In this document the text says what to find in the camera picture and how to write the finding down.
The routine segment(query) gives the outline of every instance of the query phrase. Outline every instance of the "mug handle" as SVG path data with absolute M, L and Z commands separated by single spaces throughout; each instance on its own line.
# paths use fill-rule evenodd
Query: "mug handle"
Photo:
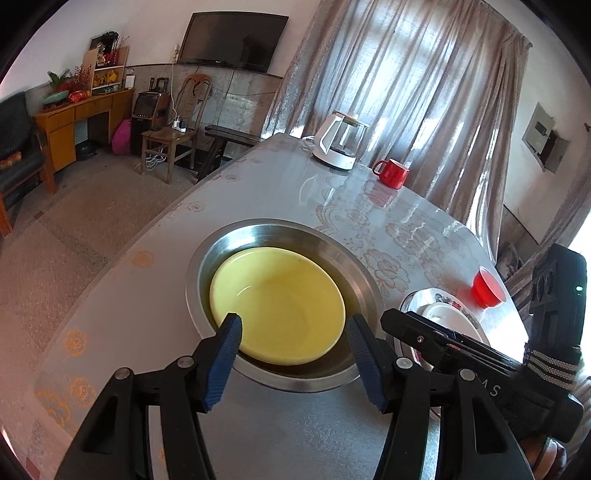
M 376 168 L 378 168 L 382 163 L 388 163 L 387 160 L 380 160 L 379 162 L 377 162 L 374 167 L 371 169 L 372 172 L 374 172 L 374 175 L 377 175 L 379 177 L 379 175 L 382 173 L 381 171 L 377 172 L 375 171 Z

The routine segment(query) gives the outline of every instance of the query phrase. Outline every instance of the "blue gripper pad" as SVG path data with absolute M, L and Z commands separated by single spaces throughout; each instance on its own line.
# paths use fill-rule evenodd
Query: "blue gripper pad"
M 242 342 L 242 319 L 236 313 L 228 313 L 215 338 L 220 345 L 207 375 L 207 388 L 203 399 L 207 411 L 221 400 L 226 388 L 232 365 Z
M 385 359 L 382 359 L 383 352 L 363 315 L 356 314 L 348 318 L 345 328 L 349 348 L 357 363 L 369 401 L 383 411 L 387 406 L 384 381 L 388 370 Z

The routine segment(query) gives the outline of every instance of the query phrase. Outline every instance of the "white saucer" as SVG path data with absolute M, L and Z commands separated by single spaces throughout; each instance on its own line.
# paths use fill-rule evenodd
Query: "white saucer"
M 450 330 L 482 342 L 482 337 L 478 334 L 474 325 L 470 323 L 468 317 L 448 303 L 438 301 L 437 303 L 427 305 L 421 315 L 442 327 L 449 328 Z

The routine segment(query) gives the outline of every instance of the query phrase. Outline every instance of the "plate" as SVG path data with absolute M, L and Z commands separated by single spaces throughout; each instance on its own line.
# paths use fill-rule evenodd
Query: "plate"
M 45 97 L 42 100 L 42 103 L 43 103 L 43 105 L 49 105 L 50 103 L 59 102 L 60 100 L 63 100 L 64 98 L 66 98 L 69 94 L 70 94 L 70 92 L 68 92 L 67 90 L 64 90 L 62 92 L 57 92 L 57 93 L 54 93 L 53 95 Z
M 491 343 L 488 341 L 488 338 L 482 329 L 482 325 L 480 325 L 480 322 L 476 319 L 476 317 L 474 317 L 474 314 L 455 296 L 439 288 L 425 288 L 424 290 L 418 290 L 407 295 L 400 305 L 400 311 L 416 312 L 419 315 L 425 316 L 425 314 L 430 314 L 429 310 L 427 310 L 430 306 L 439 306 L 441 304 L 456 310 L 463 318 L 465 318 L 469 322 L 470 326 L 474 328 L 474 330 L 471 331 L 472 333 L 475 331 L 477 337 L 473 337 L 469 333 L 466 333 L 466 335 L 471 336 L 472 338 L 481 341 L 485 345 L 490 346 Z M 414 359 L 425 370 L 433 369 L 430 364 L 422 359 L 420 353 L 415 349 L 409 347 L 406 345 L 406 343 L 402 343 L 397 338 L 393 338 L 392 341 L 394 343 L 394 349 L 399 356 L 405 356 L 407 358 Z M 431 408 L 431 418 L 435 422 L 439 422 L 441 418 L 441 409 L 439 407 Z
M 445 328 L 462 333 L 470 338 L 474 338 L 474 340 L 478 340 L 479 342 L 482 341 L 481 336 L 474 328 L 474 325 L 470 323 L 468 317 L 448 303 L 438 301 L 437 303 L 428 305 L 425 307 L 421 315 L 427 320 L 431 320 Z

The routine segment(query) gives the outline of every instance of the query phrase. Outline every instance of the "chair backrest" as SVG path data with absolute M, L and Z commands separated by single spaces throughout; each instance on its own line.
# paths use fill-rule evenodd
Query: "chair backrest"
M 209 75 L 194 73 L 185 78 L 176 98 L 176 110 L 190 128 L 199 129 L 212 89 L 213 80 Z
M 19 150 L 31 136 L 33 120 L 27 110 L 25 93 L 0 103 L 0 160 Z

